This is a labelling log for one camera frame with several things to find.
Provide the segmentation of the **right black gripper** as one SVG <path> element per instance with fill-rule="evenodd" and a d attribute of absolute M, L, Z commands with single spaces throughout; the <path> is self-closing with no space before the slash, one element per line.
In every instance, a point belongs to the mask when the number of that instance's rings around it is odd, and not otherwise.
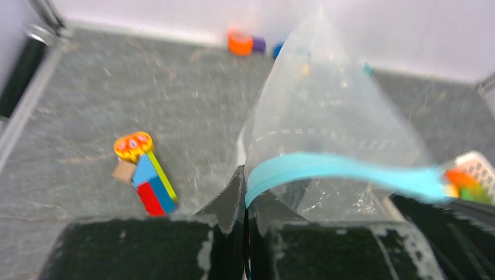
<path fill-rule="evenodd" d="M 494 279 L 494 206 L 463 199 L 425 204 L 392 195 L 428 240 L 446 279 Z"/>

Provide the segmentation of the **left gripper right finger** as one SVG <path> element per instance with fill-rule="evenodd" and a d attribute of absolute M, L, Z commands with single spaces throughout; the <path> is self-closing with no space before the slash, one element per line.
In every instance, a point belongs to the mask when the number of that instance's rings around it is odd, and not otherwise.
<path fill-rule="evenodd" d="M 445 277 L 426 238 L 407 222 L 310 222 L 271 191 L 248 213 L 253 279 Z"/>

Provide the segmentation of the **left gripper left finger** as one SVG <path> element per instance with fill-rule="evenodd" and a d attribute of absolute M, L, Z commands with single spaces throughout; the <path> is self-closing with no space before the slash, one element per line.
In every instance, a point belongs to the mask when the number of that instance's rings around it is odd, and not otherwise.
<path fill-rule="evenodd" d="M 194 215 L 85 217 L 60 233 L 40 279 L 242 279 L 243 166 Z"/>

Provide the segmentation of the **clear zip top bag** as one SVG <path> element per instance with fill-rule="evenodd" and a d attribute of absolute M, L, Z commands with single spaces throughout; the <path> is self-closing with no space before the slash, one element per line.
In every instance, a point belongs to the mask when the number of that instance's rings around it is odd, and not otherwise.
<path fill-rule="evenodd" d="M 310 221 L 365 221 L 396 218 L 393 193 L 448 201 L 444 169 L 322 10 L 284 42 L 243 137 L 250 208 L 272 196 Z"/>

